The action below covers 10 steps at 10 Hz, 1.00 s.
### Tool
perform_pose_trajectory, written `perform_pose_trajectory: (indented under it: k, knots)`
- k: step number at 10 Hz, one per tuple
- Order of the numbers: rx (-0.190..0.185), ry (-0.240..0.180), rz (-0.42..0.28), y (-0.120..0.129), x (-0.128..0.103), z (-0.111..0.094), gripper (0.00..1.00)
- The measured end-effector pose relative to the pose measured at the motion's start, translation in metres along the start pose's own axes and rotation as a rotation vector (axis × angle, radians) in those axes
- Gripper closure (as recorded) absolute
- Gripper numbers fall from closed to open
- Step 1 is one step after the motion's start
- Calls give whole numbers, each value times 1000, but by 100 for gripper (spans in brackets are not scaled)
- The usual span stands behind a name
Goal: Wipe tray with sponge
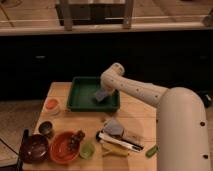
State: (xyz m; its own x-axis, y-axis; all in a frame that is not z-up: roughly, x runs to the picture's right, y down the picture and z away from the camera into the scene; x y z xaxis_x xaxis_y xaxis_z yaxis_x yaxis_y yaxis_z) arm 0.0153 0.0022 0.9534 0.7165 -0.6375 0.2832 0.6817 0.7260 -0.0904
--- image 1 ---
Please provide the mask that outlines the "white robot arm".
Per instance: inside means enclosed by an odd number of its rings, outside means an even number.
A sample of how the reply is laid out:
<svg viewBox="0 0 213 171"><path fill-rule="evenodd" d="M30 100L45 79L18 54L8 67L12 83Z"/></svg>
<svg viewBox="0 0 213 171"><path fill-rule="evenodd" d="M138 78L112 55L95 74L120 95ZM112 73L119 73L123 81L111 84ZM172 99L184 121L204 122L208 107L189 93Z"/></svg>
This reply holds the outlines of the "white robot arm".
<svg viewBox="0 0 213 171"><path fill-rule="evenodd" d="M157 171L213 171L204 103L192 90L166 88L123 76L120 63L100 76L101 87L111 95L125 92L156 108Z"/></svg>

